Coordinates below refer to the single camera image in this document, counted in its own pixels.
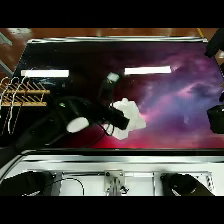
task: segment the black cable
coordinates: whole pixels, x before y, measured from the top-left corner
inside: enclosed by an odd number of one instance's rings
[[[56,180],[56,181],[52,182],[51,184],[46,185],[46,186],[44,187],[44,189],[43,189],[43,192],[44,192],[44,190],[45,190],[47,187],[49,187],[49,186],[51,186],[52,184],[55,184],[55,183],[57,183],[57,182],[59,182],[59,181],[62,181],[62,180],[75,180],[75,181],[79,182],[80,185],[81,185],[81,187],[82,187],[82,195],[83,195],[83,196],[85,195],[85,189],[84,189],[84,186],[83,186],[82,182],[81,182],[80,180],[76,179],[76,178],[69,178],[69,177],[68,177],[68,178],[62,178],[62,179],[60,179],[60,180]]]

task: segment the brown floor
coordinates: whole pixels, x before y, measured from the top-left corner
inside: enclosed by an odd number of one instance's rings
[[[210,40],[217,28],[201,28],[202,34]],[[13,46],[0,44],[0,60],[12,71],[15,70],[26,42],[34,38],[74,36],[195,36],[200,37],[197,28],[0,28]],[[219,64],[224,62],[223,53],[216,55]]]

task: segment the white rectangular light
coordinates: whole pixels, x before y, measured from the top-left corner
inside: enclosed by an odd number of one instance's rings
[[[21,70],[21,76],[27,77],[68,77],[69,70]]]
[[[125,68],[125,75],[171,73],[170,66]]]

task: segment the white oval robot part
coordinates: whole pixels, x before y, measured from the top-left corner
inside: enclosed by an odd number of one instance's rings
[[[67,125],[67,131],[70,133],[75,133],[83,130],[89,126],[89,121],[85,117],[78,117],[69,122]]]

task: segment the crumpled white fabric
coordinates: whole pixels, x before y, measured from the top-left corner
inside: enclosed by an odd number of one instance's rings
[[[122,101],[114,102],[113,106],[116,109],[122,111],[126,118],[130,119],[128,126],[125,130],[120,130],[119,128],[114,127],[114,132],[112,136],[114,136],[115,138],[123,140],[125,138],[128,138],[129,131],[146,127],[146,122],[142,117],[140,117],[139,109],[134,101],[128,101],[128,99],[123,98]],[[109,134],[113,131],[113,125],[109,124],[108,127],[108,124],[105,124],[104,128]]]

